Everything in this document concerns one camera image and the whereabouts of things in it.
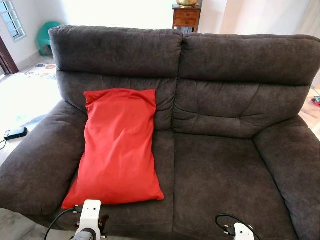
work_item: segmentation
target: red cushion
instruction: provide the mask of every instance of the red cushion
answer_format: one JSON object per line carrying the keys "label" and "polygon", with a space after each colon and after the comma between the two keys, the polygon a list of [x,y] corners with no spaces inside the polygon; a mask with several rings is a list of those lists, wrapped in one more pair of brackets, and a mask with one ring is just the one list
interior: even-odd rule
{"label": "red cushion", "polygon": [[85,152],[62,208],[87,199],[106,205],[163,200],[152,153],[156,91],[109,89],[84,96]]}

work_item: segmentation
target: gold vase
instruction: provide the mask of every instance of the gold vase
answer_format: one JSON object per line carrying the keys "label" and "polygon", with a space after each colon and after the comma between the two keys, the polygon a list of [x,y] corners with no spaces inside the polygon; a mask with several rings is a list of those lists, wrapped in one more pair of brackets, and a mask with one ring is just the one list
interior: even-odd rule
{"label": "gold vase", "polygon": [[176,0],[176,3],[182,8],[192,8],[198,3],[198,0]]}

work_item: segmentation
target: rug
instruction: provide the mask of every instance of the rug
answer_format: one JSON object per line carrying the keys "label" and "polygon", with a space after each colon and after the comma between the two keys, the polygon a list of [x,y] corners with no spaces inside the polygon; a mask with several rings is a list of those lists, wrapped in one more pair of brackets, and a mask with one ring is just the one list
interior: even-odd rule
{"label": "rug", "polygon": [[38,63],[25,75],[29,77],[55,78],[57,76],[57,66],[55,64]]}

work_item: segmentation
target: wooden drawer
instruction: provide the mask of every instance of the wooden drawer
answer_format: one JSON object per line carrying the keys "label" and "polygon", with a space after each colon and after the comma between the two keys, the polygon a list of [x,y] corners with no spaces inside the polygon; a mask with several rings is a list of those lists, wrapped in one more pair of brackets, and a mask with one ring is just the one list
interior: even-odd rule
{"label": "wooden drawer", "polygon": [[175,26],[179,27],[195,27],[196,20],[195,19],[176,19],[174,21]]}
{"label": "wooden drawer", "polygon": [[176,19],[197,19],[196,11],[176,11],[175,13]]}

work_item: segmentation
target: tiled floor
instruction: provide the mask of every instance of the tiled floor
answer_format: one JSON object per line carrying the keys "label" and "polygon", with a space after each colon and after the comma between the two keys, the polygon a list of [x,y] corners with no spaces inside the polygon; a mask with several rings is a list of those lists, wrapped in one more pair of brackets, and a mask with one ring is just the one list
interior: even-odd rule
{"label": "tiled floor", "polygon": [[[53,59],[41,57],[34,64],[36,63],[51,64]],[[0,117],[0,134],[25,124],[29,130],[32,130],[61,100],[55,79],[28,77],[25,75],[28,70],[29,68],[0,80],[0,113],[4,114],[4,117]],[[314,95],[316,92],[311,90],[299,115],[320,139],[320,108],[311,102]],[[22,140],[22,138],[10,140],[0,151],[0,166]],[[46,228],[24,216],[0,208],[0,239],[42,240],[45,232]],[[74,232],[53,230],[48,240],[69,240],[72,236]],[[123,240],[125,238],[108,237],[108,239]]]}

